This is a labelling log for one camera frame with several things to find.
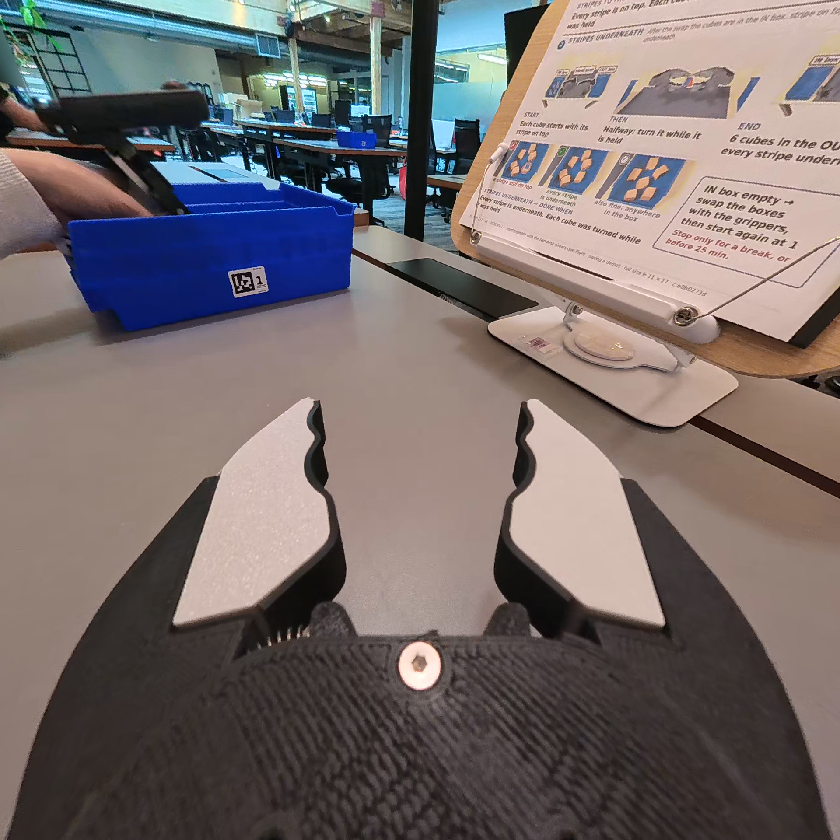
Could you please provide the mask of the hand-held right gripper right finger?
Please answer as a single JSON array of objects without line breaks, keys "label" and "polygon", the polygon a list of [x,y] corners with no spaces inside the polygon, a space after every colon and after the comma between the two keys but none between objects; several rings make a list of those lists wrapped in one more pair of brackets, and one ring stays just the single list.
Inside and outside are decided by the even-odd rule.
[{"label": "hand-held right gripper right finger", "polygon": [[593,623],[661,632],[665,614],[623,477],[587,437],[540,400],[520,406],[513,491],[494,578],[537,632]]}]

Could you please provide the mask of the person's left hand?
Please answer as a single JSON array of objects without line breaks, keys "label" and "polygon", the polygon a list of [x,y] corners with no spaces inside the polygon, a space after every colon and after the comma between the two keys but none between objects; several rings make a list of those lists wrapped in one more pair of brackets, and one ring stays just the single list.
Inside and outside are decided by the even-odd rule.
[{"label": "person's left hand", "polygon": [[64,225],[78,220],[152,217],[120,185],[82,163],[35,150],[7,150],[5,156]]}]

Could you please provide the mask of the row of wooden-top desks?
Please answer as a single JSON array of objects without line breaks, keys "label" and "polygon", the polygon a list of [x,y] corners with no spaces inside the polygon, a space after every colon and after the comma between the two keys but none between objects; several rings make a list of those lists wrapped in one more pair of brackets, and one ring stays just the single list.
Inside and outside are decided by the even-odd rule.
[{"label": "row of wooden-top desks", "polygon": [[[259,121],[246,120],[242,127],[223,125],[219,122],[202,123],[198,131],[189,132],[197,136],[199,132],[213,138],[215,144],[221,142],[235,147],[243,157],[248,168],[254,158],[250,147],[261,146],[266,157],[268,177],[279,180],[282,166],[296,163],[303,167],[302,185],[307,189],[320,192],[323,176],[333,169],[342,167],[344,180],[352,181],[353,194],[348,198],[351,203],[360,205],[369,214],[374,224],[383,224],[375,219],[373,203],[384,200],[390,195],[385,192],[385,176],[389,166],[406,158],[407,141],[392,140],[387,147],[345,148],[334,139],[335,132],[274,123],[259,124]],[[48,149],[51,151],[89,151],[81,141],[72,141],[60,135],[16,129],[8,135],[12,145]],[[472,161],[457,155],[455,150],[435,150],[434,163],[427,170],[427,185],[440,186],[456,193],[463,185]],[[349,179],[350,167],[359,170],[358,179]]]}]

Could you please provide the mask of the printed instruction sheet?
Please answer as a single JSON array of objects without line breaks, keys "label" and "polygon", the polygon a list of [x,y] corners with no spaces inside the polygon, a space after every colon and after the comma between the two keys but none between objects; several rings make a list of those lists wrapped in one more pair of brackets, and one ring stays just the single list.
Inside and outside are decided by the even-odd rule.
[{"label": "printed instruction sheet", "polygon": [[838,315],[838,2],[568,2],[459,225],[796,347]]}]

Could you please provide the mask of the black wall screen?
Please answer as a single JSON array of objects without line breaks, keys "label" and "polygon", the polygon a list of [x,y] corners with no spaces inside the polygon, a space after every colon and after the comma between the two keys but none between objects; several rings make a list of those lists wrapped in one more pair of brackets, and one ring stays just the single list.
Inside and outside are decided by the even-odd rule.
[{"label": "black wall screen", "polygon": [[515,67],[527,48],[530,38],[550,2],[510,11],[504,15],[505,43],[508,64]]}]

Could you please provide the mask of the group of black office chairs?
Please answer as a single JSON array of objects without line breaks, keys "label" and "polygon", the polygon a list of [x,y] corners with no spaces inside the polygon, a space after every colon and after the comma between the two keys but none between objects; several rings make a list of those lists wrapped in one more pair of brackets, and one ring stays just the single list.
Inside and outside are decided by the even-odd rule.
[{"label": "group of black office chairs", "polygon": [[[388,165],[406,156],[406,148],[396,148],[393,145],[391,126],[390,115],[365,115],[357,121],[357,125],[351,125],[348,129],[336,129],[336,132],[375,132],[377,145],[373,150],[341,149],[335,139],[336,132],[332,140],[325,140],[313,134],[306,138],[289,138],[282,133],[273,132],[266,145],[274,147],[274,156],[277,158],[303,164],[306,170],[303,185],[315,192],[321,191],[321,174],[330,173],[333,163],[345,167],[356,163],[360,179],[354,180],[350,175],[346,175],[328,180],[327,187],[332,193],[341,195],[345,201],[361,205],[363,209],[371,212],[374,201],[387,198],[391,193]],[[441,122],[432,121],[427,177],[466,174],[480,148],[479,121],[456,120],[449,125],[448,134],[445,134],[440,126]]]}]

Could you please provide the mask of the blue bin with tag sticker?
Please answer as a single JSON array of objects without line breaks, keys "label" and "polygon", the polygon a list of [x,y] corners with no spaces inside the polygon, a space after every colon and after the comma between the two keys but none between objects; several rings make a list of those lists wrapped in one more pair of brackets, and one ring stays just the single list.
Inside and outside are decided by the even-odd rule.
[{"label": "blue bin with tag sticker", "polygon": [[294,185],[175,187],[185,215],[70,223],[70,273],[127,331],[341,291],[354,206]]}]

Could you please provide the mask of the black pillar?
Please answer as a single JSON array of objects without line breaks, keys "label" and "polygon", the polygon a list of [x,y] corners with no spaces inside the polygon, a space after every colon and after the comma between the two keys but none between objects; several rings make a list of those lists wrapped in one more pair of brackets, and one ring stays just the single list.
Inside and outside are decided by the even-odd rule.
[{"label": "black pillar", "polygon": [[424,240],[425,228],[438,9],[438,1],[413,1],[404,235],[420,242]]}]

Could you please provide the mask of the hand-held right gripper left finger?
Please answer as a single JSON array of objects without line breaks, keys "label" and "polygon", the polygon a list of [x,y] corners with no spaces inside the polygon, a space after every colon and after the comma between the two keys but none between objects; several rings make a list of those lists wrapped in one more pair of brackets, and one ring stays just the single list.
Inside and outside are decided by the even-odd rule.
[{"label": "hand-held right gripper left finger", "polygon": [[222,468],[174,627],[252,618],[292,628],[340,592],[346,564],[325,436],[321,403],[306,397]]}]

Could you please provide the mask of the instruction board on wooden stand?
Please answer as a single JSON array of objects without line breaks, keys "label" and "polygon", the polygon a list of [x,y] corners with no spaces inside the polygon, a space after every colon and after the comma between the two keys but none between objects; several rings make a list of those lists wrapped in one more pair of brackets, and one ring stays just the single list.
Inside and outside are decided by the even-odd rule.
[{"label": "instruction board on wooden stand", "polygon": [[526,263],[529,253],[511,246],[491,245],[485,253],[477,246],[480,237],[459,225],[479,177],[493,165],[492,151],[505,150],[503,135],[567,3],[550,5],[535,28],[456,204],[452,234],[458,246],[534,284],[548,302],[495,321],[490,334],[657,427],[678,427],[705,412],[738,387],[736,373],[796,379],[838,368],[838,315],[799,348],[613,282],[580,287],[572,280],[548,280],[547,260]]}]

